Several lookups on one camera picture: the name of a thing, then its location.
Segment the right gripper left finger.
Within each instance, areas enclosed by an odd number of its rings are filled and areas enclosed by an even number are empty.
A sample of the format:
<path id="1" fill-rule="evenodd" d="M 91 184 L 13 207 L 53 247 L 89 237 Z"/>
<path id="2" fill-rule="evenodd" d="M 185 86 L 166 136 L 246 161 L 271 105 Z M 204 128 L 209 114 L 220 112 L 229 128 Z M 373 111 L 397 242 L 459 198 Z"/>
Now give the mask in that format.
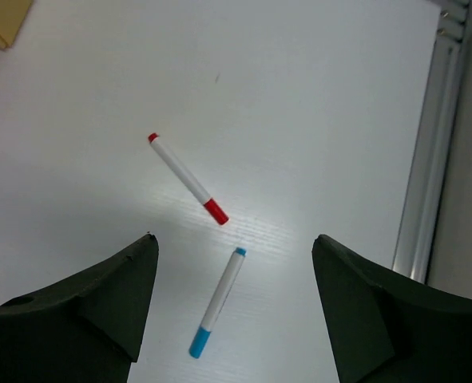
<path id="1" fill-rule="evenodd" d="M 145 332 L 159 247 L 110 258 L 0 306 L 0 382 L 126 382 Z"/>

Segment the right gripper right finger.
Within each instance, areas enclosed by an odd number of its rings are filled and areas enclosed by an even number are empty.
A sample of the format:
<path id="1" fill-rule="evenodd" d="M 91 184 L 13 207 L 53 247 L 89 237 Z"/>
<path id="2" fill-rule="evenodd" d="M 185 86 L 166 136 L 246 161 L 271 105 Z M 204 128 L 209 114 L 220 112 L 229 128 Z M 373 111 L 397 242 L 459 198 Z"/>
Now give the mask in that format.
<path id="1" fill-rule="evenodd" d="M 312 262 L 341 382 L 472 382 L 472 299 L 365 259 L 327 235 Z"/>

